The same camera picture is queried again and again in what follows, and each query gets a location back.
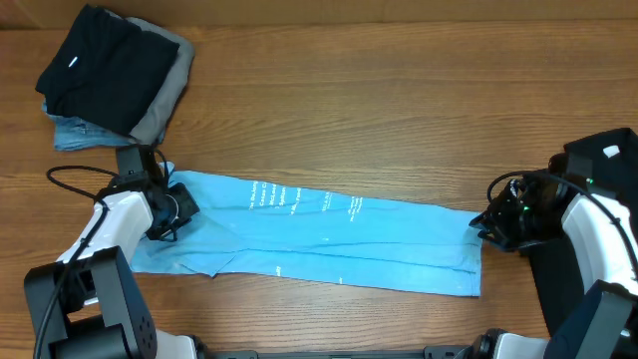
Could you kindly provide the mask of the light blue printed t-shirt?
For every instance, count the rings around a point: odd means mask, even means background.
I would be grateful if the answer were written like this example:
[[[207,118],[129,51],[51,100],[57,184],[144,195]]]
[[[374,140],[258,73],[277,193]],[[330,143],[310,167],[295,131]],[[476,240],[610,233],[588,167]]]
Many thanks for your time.
[[[254,273],[400,291],[478,296],[471,211],[173,171],[200,211],[175,242],[144,239],[136,272]]]

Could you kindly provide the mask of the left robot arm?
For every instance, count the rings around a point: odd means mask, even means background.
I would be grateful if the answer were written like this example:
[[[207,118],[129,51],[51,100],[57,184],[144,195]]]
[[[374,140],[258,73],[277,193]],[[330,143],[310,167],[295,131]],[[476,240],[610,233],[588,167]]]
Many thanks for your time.
[[[33,355],[204,359],[197,337],[156,328],[131,270],[142,239],[175,242],[199,208],[183,183],[170,183],[167,160],[156,147],[122,147],[116,157],[118,169],[92,195],[94,213],[79,238],[24,278]]]

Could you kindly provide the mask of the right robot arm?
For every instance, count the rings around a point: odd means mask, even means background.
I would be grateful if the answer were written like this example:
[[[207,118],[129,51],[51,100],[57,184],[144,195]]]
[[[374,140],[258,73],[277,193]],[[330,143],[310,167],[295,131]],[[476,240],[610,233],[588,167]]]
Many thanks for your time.
[[[549,333],[490,329],[461,358],[637,355],[637,136],[629,128],[564,146],[544,170],[499,177],[470,225],[528,258]]]

